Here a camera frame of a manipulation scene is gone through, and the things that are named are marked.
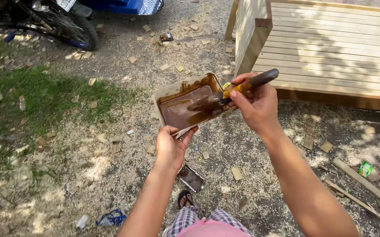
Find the brush handle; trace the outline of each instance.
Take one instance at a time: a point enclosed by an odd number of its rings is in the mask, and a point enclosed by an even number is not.
[[[272,81],[273,79],[277,78],[278,76],[279,76],[279,71],[276,68],[271,69],[267,72],[258,74],[255,77],[253,77],[251,80],[245,81],[245,82],[239,84],[238,86],[236,86],[230,90],[224,91],[222,98],[228,99],[229,94],[233,90],[236,90],[238,92],[241,92],[242,94],[245,94],[247,91],[249,91],[255,87],[260,87],[260,86]]]

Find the sandal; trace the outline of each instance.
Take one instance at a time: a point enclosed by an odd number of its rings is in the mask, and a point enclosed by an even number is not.
[[[179,209],[185,207],[186,204],[187,204],[187,202],[190,203],[191,206],[194,206],[193,202],[190,199],[188,199],[187,195],[190,195],[190,197],[193,199],[193,197],[191,196],[190,191],[188,191],[186,189],[183,190],[183,191],[181,191],[181,193],[178,195],[178,208]],[[181,199],[183,197],[185,197],[185,200],[184,200],[183,206],[181,207],[180,202],[181,202]]]

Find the hand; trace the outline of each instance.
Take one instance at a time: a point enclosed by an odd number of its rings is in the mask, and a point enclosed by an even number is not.
[[[251,79],[258,73],[244,73],[232,80],[233,85],[238,85]],[[277,120],[277,95],[276,89],[269,84],[254,88],[246,93],[247,97],[238,91],[232,91],[229,103],[233,109],[240,108],[244,121],[257,132],[263,139],[273,137],[282,130]]]
[[[171,136],[171,134],[178,132],[178,128],[169,125],[159,128],[159,134],[156,138],[157,157],[155,165],[162,170],[171,170],[175,175],[181,168],[187,146],[198,129],[198,126],[191,128],[180,136],[180,140]]]

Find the blue plastic bag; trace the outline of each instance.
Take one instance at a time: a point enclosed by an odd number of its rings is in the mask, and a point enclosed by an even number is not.
[[[97,226],[120,226],[127,216],[119,209],[115,209],[110,213],[103,214],[99,221],[96,221]]]

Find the checkered shorts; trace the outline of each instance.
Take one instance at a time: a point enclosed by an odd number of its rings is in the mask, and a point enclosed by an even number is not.
[[[162,237],[175,237],[177,236],[184,228],[191,226],[196,221],[200,221],[199,208],[197,206],[183,207],[172,219],[171,223],[166,226]],[[211,212],[209,219],[214,221],[219,221],[227,225],[233,226],[241,231],[249,234],[251,237],[255,237],[248,231],[245,226],[243,226],[239,221],[233,218],[231,215],[226,213],[222,209],[216,209]]]

